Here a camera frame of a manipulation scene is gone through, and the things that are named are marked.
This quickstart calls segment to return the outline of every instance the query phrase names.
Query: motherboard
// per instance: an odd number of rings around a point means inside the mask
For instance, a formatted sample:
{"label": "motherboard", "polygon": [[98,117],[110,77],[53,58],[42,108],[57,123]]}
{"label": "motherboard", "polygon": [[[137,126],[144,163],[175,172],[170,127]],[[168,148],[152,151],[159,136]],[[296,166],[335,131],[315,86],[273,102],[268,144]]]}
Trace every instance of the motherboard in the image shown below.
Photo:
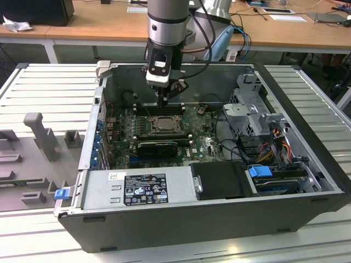
{"label": "motherboard", "polygon": [[199,105],[134,107],[107,119],[111,169],[224,161],[214,138],[216,111]]}

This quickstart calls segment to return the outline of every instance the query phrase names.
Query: warning label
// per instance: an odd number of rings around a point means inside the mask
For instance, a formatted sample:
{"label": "warning label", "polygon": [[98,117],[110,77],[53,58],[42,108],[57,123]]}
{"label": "warning label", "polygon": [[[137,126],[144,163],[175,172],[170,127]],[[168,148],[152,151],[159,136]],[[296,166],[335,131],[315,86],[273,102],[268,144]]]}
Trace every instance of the warning label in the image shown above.
{"label": "warning label", "polygon": [[165,174],[127,175],[124,177],[125,205],[168,203]]}

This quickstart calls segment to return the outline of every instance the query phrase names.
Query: white sticker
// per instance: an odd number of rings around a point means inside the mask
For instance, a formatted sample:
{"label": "white sticker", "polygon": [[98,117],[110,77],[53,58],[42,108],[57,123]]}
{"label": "white sticker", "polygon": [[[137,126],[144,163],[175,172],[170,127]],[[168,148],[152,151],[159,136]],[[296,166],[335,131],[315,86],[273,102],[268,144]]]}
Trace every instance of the white sticker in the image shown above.
{"label": "white sticker", "polygon": [[109,180],[124,180],[126,174],[125,171],[120,173],[109,173]]}
{"label": "white sticker", "polygon": [[3,185],[0,185],[0,187],[15,187],[14,184],[3,184]]}
{"label": "white sticker", "polygon": [[162,61],[155,61],[155,66],[156,67],[165,67],[166,63]]}

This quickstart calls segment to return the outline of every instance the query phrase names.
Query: computer case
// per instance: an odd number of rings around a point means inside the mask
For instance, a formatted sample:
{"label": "computer case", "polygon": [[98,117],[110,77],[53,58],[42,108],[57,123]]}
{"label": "computer case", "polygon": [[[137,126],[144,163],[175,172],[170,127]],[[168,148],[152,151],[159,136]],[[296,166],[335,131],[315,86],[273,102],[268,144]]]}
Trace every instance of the computer case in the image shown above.
{"label": "computer case", "polygon": [[3,15],[16,22],[31,25],[66,26],[74,13],[72,0],[1,0]]}

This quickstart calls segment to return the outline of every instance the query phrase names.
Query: paper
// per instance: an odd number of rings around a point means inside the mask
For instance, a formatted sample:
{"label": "paper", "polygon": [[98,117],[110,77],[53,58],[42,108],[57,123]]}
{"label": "paper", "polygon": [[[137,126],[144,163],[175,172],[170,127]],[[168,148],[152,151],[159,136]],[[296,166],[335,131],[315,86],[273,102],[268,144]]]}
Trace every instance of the paper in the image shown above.
{"label": "paper", "polygon": [[269,16],[277,21],[307,22],[302,17],[294,16],[294,15],[269,15]]}
{"label": "paper", "polygon": [[148,8],[147,7],[128,7],[127,12],[128,13],[147,13]]}
{"label": "paper", "polygon": [[4,23],[2,25],[7,28],[9,31],[13,32],[18,32],[18,31],[26,31],[26,30],[31,30],[33,27],[30,26],[29,23],[27,22],[15,22],[7,19],[5,16],[3,16]]}

